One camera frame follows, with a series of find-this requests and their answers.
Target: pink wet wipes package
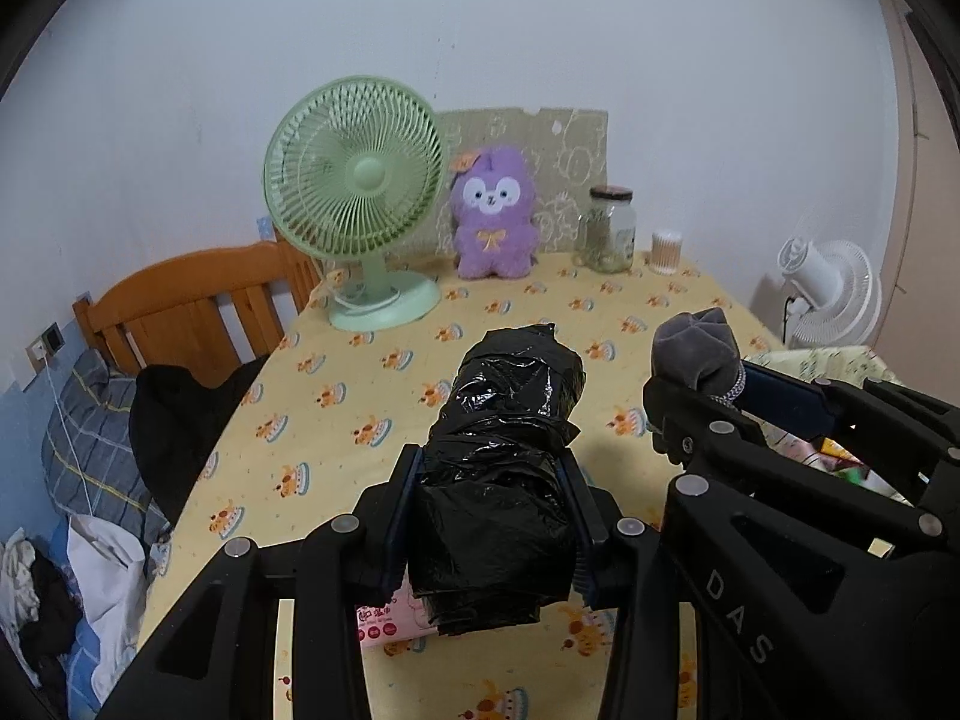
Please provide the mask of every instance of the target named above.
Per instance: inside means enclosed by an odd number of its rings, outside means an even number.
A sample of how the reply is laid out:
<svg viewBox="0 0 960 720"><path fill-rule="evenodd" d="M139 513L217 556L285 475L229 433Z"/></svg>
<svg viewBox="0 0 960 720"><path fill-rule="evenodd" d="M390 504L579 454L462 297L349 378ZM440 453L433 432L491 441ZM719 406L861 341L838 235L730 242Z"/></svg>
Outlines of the pink wet wipes package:
<svg viewBox="0 0 960 720"><path fill-rule="evenodd" d="M406 575L400 589L385 607L357 607L357 635L361 647L376 647L436 632L437 629L427 620L424 603L414 598Z"/></svg>

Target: wooden chair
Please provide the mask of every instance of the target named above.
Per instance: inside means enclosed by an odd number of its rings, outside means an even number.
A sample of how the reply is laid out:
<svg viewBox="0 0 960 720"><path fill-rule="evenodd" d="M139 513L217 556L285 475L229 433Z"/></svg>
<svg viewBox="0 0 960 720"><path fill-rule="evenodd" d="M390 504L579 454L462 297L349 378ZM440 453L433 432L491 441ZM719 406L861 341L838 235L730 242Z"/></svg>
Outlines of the wooden chair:
<svg viewBox="0 0 960 720"><path fill-rule="evenodd" d="M141 369L133 337L150 365L182 365L217 386L240 365L217 308L229 295L253 354L269 354L283 330L267 285L286 281L302 311L319 283L313 263L277 237L248 247L213 248L174 257L128 276L95 303L73 304L86 342L125 373Z"/></svg>

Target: robotic arm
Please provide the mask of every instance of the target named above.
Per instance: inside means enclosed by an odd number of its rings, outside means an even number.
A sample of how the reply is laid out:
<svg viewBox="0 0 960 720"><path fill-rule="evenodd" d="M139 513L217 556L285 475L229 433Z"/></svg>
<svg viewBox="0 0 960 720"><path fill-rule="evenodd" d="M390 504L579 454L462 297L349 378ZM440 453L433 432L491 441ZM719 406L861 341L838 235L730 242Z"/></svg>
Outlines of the robotic arm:
<svg viewBox="0 0 960 720"><path fill-rule="evenodd" d="M600 720L676 717L680 601L697 613L699 720L955 716L930 688L959 660L960 412L889 383L808 385L744 365L736 410L661 378L644 387L654 449L683 466L661 533L560 457L574 586L619 610ZM741 410L834 437L912 506L779 456ZM400 586L420 463L407 445L387 483L302 541L229 541L100 720L272 718L281 598L296 600L294 719L368 720L355 608ZM884 557L868 552L875 538L893 546Z"/></svg>

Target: blue wall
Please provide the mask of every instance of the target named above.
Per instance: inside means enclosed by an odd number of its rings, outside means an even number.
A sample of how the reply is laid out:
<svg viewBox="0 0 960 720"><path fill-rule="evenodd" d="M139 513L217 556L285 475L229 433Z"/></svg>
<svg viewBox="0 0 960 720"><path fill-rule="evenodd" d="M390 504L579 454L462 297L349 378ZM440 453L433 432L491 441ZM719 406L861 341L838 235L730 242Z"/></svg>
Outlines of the blue wall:
<svg viewBox="0 0 960 720"><path fill-rule="evenodd" d="M64 386L70 368L86 348L77 322L62 329L64 347L50 365L56 392ZM59 521L43 479L40 445L54 412L54 395L46 371L27 391L16 384L0 394L0 538L6 541L17 528L27 536L48 541Z"/></svg>

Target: black plastic bag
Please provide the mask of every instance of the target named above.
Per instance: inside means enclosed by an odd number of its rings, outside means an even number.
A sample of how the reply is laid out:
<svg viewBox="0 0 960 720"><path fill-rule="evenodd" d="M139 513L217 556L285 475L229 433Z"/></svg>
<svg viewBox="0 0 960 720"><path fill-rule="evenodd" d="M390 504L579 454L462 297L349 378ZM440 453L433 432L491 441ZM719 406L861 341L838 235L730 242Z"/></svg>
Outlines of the black plastic bag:
<svg viewBox="0 0 960 720"><path fill-rule="evenodd" d="M555 461L586 375L552 324L491 330L430 429L408 533L410 583L442 634L539 620L576 546Z"/></svg>

